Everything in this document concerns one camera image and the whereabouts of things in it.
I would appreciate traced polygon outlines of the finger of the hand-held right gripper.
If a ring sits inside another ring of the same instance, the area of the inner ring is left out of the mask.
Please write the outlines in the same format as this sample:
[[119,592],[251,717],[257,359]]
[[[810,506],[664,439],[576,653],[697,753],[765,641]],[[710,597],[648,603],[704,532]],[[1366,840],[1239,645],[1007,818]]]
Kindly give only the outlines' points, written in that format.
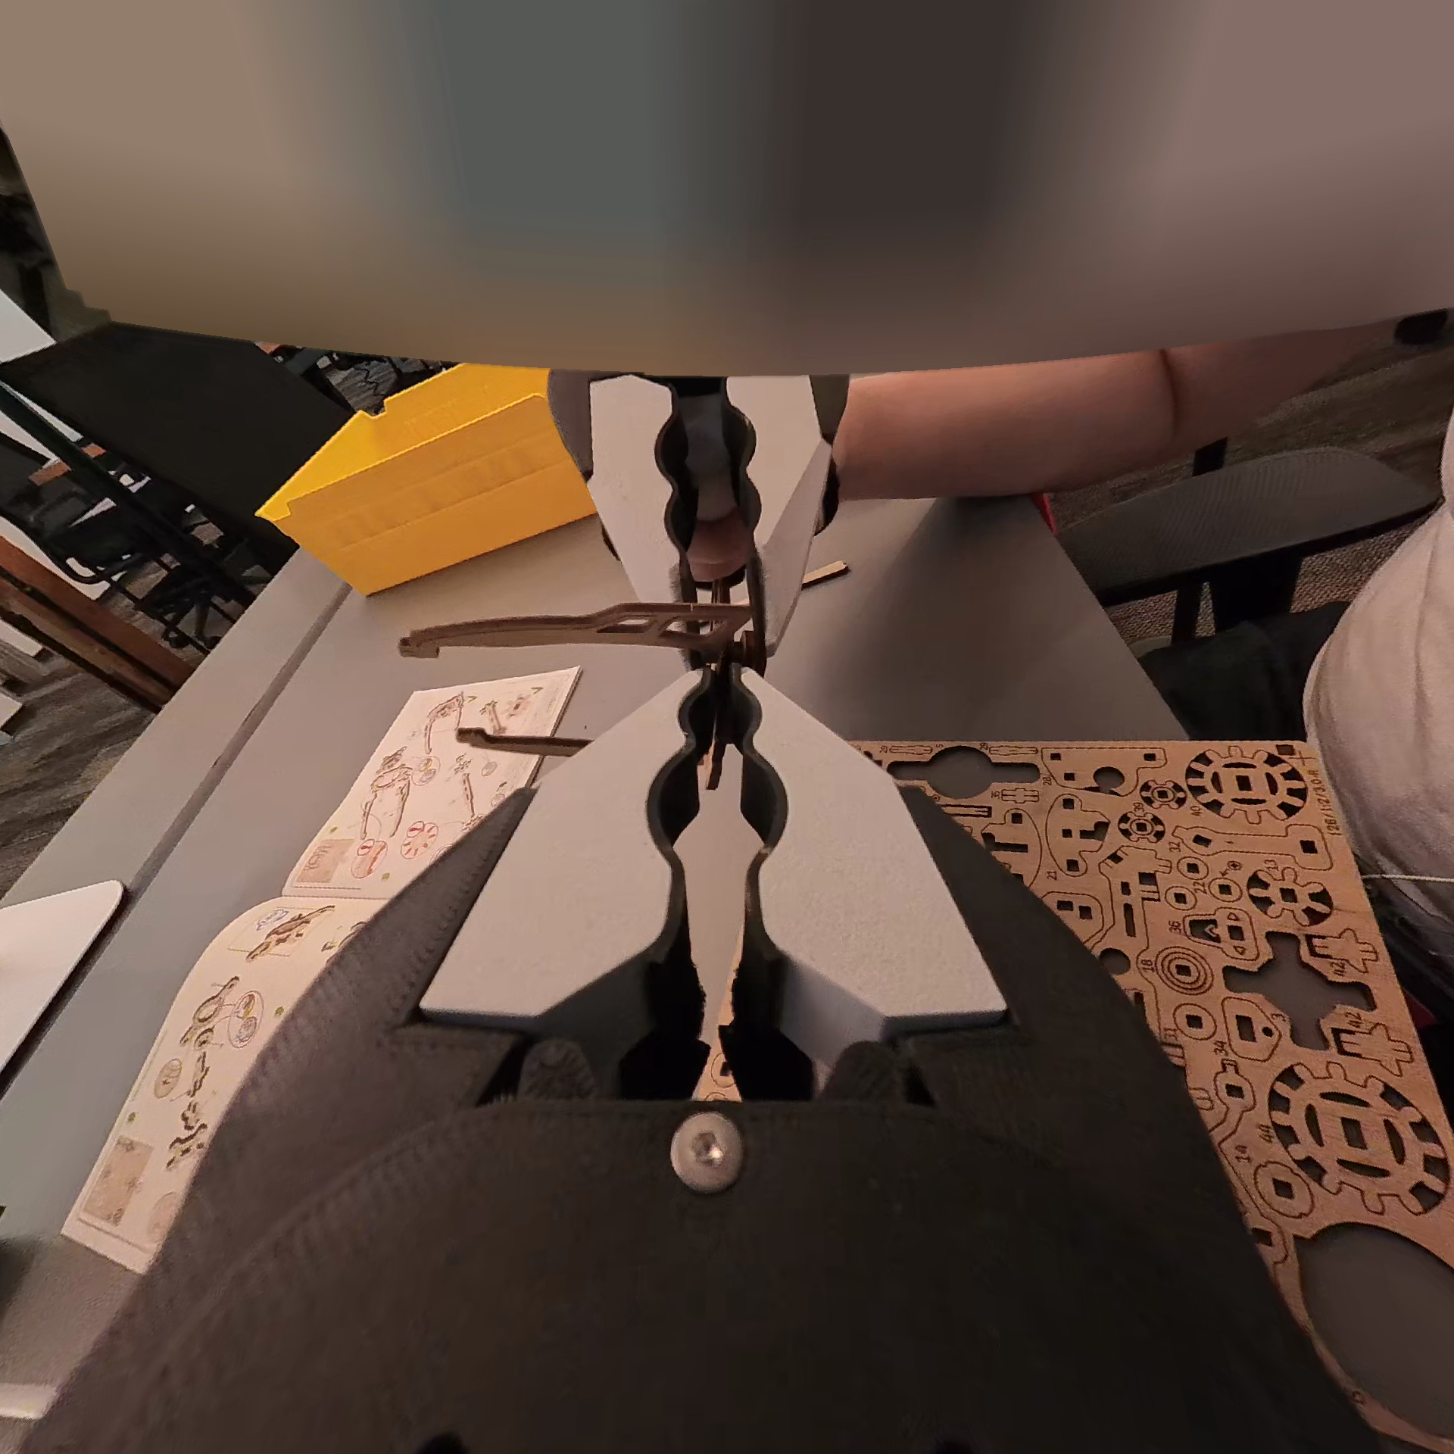
[[678,483],[658,460],[678,402],[638,375],[590,380],[590,502],[638,603],[697,603],[678,544]]
[[725,379],[725,441],[738,506],[748,525],[748,661],[762,672],[803,585],[810,539],[829,488],[836,435],[836,375]]

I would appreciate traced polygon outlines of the long wooden arm part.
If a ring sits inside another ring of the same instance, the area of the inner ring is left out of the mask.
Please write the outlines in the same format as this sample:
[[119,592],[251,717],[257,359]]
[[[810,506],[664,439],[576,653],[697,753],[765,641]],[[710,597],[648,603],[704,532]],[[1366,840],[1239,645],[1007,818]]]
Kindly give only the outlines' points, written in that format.
[[745,603],[618,603],[576,616],[492,616],[408,631],[405,658],[438,658],[444,647],[668,647],[689,658],[720,658],[752,625]]
[[539,758],[571,758],[583,749],[590,749],[590,742],[576,742],[576,738],[497,738],[480,727],[456,728],[456,742],[464,749],[489,753],[489,757],[539,757]]

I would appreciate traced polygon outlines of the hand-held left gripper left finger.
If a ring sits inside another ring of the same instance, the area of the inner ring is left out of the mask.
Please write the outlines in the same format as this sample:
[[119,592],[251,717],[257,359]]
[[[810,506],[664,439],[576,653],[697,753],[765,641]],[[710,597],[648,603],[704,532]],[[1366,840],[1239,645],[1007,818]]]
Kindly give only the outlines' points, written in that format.
[[618,1096],[693,1096],[706,993],[678,836],[698,814],[710,672],[683,672],[539,788],[418,1011],[570,1041]]

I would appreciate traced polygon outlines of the yellow plastic bin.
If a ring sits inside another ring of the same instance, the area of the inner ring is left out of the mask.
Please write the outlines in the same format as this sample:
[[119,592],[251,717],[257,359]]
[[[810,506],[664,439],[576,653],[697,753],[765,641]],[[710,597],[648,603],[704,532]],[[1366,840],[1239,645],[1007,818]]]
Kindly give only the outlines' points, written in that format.
[[339,426],[257,519],[360,596],[590,519],[547,388],[531,368],[435,375]]

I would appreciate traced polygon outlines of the round wooden dial piece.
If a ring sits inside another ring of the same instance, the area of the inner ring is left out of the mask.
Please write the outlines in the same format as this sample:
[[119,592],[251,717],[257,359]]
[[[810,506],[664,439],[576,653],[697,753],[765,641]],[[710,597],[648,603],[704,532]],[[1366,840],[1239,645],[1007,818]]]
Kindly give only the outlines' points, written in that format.
[[754,597],[734,608],[745,616],[739,637],[689,651],[689,666],[698,669],[698,692],[689,699],[683,722],[697,743],[697,767],[706,774],[706,792],[719,788],[725,753],[738,749],[745,733],[739,677],[745,669],[762,666]]

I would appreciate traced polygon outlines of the person's right hand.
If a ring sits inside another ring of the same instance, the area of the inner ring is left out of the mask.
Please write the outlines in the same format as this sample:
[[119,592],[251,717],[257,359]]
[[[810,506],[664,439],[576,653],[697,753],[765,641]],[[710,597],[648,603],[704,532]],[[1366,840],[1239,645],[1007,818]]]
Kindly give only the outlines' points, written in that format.
[[689,574],[697,585],[719,585],[738,575],[752,557],[752,532],[739,512],[720,519],[697,519],[689,544]]

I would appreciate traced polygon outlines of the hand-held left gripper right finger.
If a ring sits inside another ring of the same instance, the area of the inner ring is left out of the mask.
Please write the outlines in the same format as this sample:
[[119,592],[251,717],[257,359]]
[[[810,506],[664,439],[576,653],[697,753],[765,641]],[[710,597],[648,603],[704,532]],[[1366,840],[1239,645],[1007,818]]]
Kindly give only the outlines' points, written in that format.
[[738,669],[748,868],[725,1071],[810,1096],[855,1043],[1001,1023],[1011,1005],[907,797],[754,669]]

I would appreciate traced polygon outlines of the person's dark trousers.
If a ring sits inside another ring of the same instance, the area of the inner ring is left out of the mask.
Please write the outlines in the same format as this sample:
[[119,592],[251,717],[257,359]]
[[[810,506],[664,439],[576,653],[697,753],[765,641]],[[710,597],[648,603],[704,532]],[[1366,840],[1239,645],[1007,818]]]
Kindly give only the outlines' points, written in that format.
[[1342,603],[1155,647],[1147,681],[1189,742],[1306,742],[1301,694]]

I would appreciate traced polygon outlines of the punched wooden parts sheet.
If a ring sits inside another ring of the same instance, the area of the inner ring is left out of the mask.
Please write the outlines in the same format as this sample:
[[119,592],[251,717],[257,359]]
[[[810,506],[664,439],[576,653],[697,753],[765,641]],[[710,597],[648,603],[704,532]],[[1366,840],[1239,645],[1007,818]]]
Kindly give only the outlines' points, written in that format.
[[907,1035],[912,1083],[990,1138],[1086,1163],[1171,1260],[1243,1216],[1366,1422],[1451,1449],[1451,1353],[1328,1314],[1348,1239],[1451,1271],[1451,1115],[1301,742],[853,743],[907,797],[1007,1022]]

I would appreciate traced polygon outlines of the dark grey office chair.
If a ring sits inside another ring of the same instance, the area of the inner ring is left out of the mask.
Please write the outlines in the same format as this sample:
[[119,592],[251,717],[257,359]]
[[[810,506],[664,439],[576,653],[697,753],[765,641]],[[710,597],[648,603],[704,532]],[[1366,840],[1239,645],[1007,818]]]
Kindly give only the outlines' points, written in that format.
[[1442,502],[1366,454],[1306,448],[1189,475],[1059,532],[1100,606],[1173,592],[1173,645],[1294,606],[1306,557],[1426,519]]

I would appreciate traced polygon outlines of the brown wooden beam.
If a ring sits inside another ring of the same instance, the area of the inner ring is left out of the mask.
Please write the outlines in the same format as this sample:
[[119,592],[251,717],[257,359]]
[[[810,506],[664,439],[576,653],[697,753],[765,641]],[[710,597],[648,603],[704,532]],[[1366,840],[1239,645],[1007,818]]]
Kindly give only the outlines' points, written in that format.
[[59,574],[0,544],[0,616],[144,709],[160,709],[195,666],[151,641]]

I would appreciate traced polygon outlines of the black chair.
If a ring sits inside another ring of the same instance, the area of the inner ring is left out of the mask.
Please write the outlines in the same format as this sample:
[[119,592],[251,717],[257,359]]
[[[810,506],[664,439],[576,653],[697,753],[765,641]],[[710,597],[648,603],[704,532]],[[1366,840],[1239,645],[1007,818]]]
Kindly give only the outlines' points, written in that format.
[[251,342],[116,321],[0,379],[4,525],[195,653],[289,564],[263,506],[350,420]]

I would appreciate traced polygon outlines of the white tablet corner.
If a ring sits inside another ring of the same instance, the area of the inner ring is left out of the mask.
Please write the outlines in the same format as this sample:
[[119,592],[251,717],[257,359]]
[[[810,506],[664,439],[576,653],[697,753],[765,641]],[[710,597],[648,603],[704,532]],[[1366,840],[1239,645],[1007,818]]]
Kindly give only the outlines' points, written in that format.
[[89,884],[0,909],[0,1071],[26,1046],[119,906],[122,884]]

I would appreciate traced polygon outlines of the illustrated instruction booklet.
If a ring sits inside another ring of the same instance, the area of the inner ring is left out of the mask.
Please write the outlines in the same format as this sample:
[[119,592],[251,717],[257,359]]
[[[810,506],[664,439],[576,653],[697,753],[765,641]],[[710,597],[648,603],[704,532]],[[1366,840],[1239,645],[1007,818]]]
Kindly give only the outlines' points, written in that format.
[[489,738],[555,738],[583,669],[414,692],[326,818],[284,895],[202,949],[159,1023],[64,1239],[144,1275],[165,1245],[217,1124],[298,993],[339,947],[541,767]]

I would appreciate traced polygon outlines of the person's right forearm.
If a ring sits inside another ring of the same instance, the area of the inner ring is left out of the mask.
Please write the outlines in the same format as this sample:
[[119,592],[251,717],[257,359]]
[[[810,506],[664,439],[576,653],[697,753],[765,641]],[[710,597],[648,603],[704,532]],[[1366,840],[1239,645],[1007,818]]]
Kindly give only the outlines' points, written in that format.
[[1393,321],[1162,350],[862,375],[835,441],[845,502],[1036,496],[1243,435]]

